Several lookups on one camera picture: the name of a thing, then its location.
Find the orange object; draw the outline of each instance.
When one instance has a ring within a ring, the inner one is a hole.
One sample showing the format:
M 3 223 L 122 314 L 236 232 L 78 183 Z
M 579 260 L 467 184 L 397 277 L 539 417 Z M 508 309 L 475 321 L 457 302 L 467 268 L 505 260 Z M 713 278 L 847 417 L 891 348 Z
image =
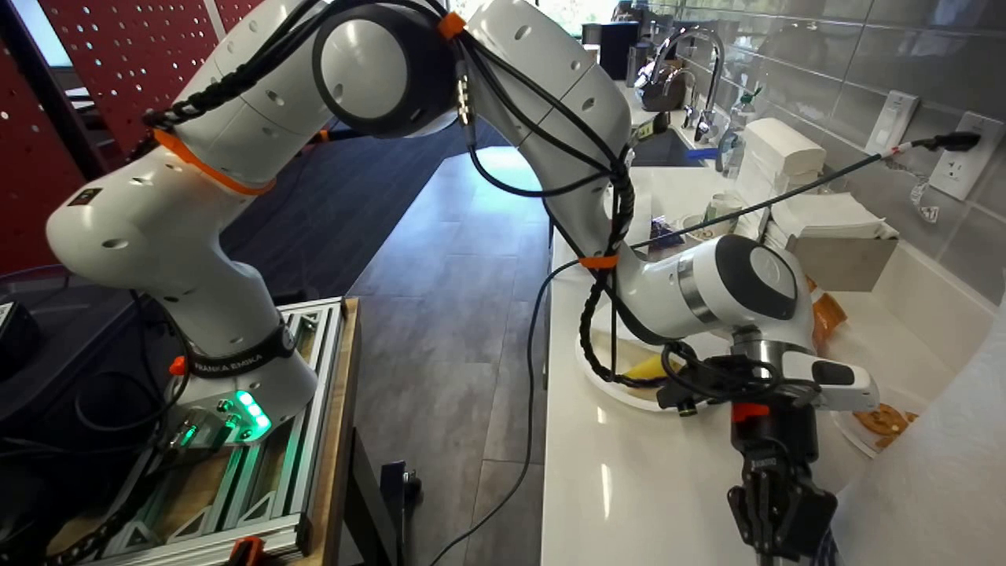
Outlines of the orange object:
M 768 417 L 769 407 L 761 402 L 733 402 L 733 420 Z
M 438 30 L 452 41 L 465 30 L 465 17 L 458 11 L 445 11 L 441 21 L 438 21 Z
M 186 375 L 187 375 L 187 358 L 186 358 L 186 354 L 175 354 L 175 358 L 167 363 L 167 375 L 170 375 L 170 377 L 186 377 Z
M 212 166 L 205 164 L 197 153 L 190 153 L 190 147 L 187 147 L 179 135 L 174 135 L 174 131 L 167 131 L 167 129 L 154 129 L 154 139 L 158 139 L 158 144 L 162 144 L 167 152 L 174 152 L 183 164 L 187 164 L 190 168 L 197 168 L 202 176 L 207 176 L 211 183 L 224 184 L 224 189 L 233 193 L 233 194 L 256 198 L 256 194 L 264 194 L 264 193 L 273 189 L 273 183 L 269 183 L 269 184 L 246 184 L 246 183 L 238 183 L 238 179 L 212 168 Z
M 620 268 L 620 257 L 615 254 L 595 254 L 595 257 L 580 257 L 579 264 L 588 270 L 613 270 L 613 268 Z
M 819 291 L 815 298 L 815 348 L 822 351 L 834 331 L 844 321 L 844 309 L 829 295 Z

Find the orange ring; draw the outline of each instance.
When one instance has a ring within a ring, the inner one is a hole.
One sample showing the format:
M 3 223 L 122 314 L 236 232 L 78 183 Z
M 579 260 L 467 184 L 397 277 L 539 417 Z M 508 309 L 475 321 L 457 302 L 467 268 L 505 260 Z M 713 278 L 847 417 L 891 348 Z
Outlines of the orange ring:
M 174 152 L 183 164 L 187 164 L 190 168 L 197 168 L 202 176 L 207 176 L 211 183 L 224 184 L 226 193 L 236 193 L 243 198 L 256 198 L 264 193 L 269 193 L 276 183 L 269 184 L 246 184 L 221 168 L 212 168 L 211 164 L 205 164 L 197 153 L 190 153 L 190 147 L 167 131 L 167 129 L 154 129 L 158 144 L 162 144 L 167 152 Z

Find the electrical outlet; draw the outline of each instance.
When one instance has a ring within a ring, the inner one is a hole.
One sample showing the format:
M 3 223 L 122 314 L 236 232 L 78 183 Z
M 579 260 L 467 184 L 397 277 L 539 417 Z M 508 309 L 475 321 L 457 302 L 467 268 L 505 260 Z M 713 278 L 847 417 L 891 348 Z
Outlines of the electrical outlet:
M 865 152 L 888 153 L 905 139 L 914 108 L 917 108 L 914 94 L 887 90 L 884 110 L 876 114 L 876 122 Z
M 965 114 L 954 131 L 977 131 L 982 140 L 972 152 L 941 152 L 931 184 L 965 200 L 1003 140 L 1003 122 L 982 114 Z

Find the pegboard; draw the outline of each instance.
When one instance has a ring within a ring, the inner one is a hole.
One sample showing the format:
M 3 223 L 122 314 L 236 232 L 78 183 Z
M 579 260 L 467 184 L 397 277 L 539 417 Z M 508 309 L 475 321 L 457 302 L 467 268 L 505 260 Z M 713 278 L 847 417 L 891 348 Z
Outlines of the pegboard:
M 217 11 L 224 28 L 229 30 L 236 21 L 243 21 L 262 0 L 217 0 Z
M 205 0 L 39 0 L 120 152 L 167 108 L 217 45 Z
M 53 264 L 45 220 L 85 176 L 0 45 L 0 272 Z

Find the white table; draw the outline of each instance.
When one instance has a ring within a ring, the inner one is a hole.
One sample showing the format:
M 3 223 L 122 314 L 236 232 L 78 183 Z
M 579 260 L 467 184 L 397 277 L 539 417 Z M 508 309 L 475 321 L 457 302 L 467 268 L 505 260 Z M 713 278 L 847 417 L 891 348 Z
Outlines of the white table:
M 711 194 L 733 189 L 729 179 L 693 166 L 643 166 L 633 168 L 633 179 L 639 200 L 655 194 L 676 218 L 702 213 Z M 554 264 L 569 257 L 571 251 L 555 235 Z M 729 407 L 706 407 L 693 417 L 647 416 L 599 394 L 583 377 L 576 333 L 583 295 L 580 270 L 555 277 L 551 291 L 539 561 L 754 561 L 727 505 L 727 489 L 741 476 L 741 456 L 729 447 Z M 851 325 L 829 344 L 837 358 L 879 363 L 888 379 L 895 375 L 941 379 L 932 358 L 917 351 L 868 298 L 847 295 L 842 306 Z M 834 416 L 819 416 L 817 425 L 815 482 L 837 489 L 868 456 L 838 437 Z

